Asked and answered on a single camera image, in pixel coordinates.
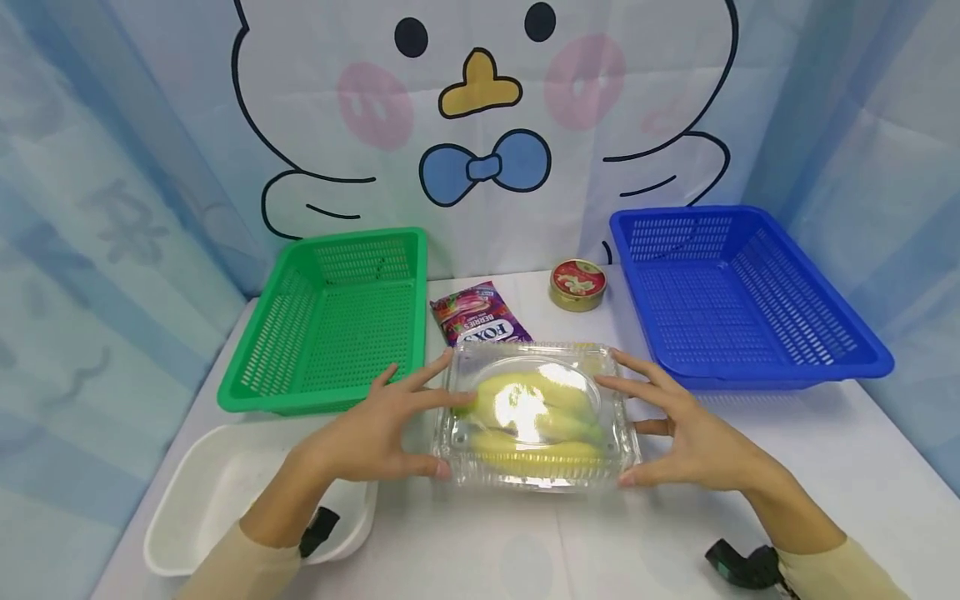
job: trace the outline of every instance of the yellow banana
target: yellow banana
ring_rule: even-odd
[[[596,419],[579,420],[556,408],[549,408],[545,415],[537,415],[534,419],[534,426],[542,441],[575,442],[582,440],[600,444],[604,440],[604,432]]]
[[[518,477],[578,477],[602,464],[602,452],[584,442],[525,444],[502,431],[474,431],[470,447],[480,460]]]

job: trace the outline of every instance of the wrist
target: wrist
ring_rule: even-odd
[[[295,446],[290,451],[280,469],[289,473],[291,479],[301,482],[305,492],[322,494],[337,479],[336,467],[331,461],[302,446]]]
[[[294,448],[240,519],[241,530],[263,546],[296,546],[333,480],[329,471]]]
[[[773,458],[742,492],[781,552],[820,554],[847,539],[790,471]]]
[[[783,501],[803,493],[793,474],[769,454],[756,457],[750,465],[740,492],[748,500]]]

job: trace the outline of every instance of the banana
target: banana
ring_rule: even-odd
[[[502,431],[474,431],[470,446],[480,460],[518,477],[576,477],[603,459],[592,444],[525,444]]]
[[[484,428],[509,429],[534,444],[577,440],[601,444],[604,440],[587,395],[538,372],[506,373],[485,380],[476,400],[458,416]]]

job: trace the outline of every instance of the fingernail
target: fingernail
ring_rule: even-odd
[[[444,461],[437,463],[437,473],[434,475],[435,478],[445,480],[449,479],[451,474],[450,465]]]

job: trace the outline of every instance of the food package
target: food package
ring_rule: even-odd
[[[619,375],[603,346],[463,342],[445,386],[477,396],[440,412],[433,452],[460,485],[611,488],[639,449],[623,395],[599,387],[599,374]]]
[[[430,302],[448,346],[467,340],[484,342],[532,342],[533,338],[507,308],[492,281]]]

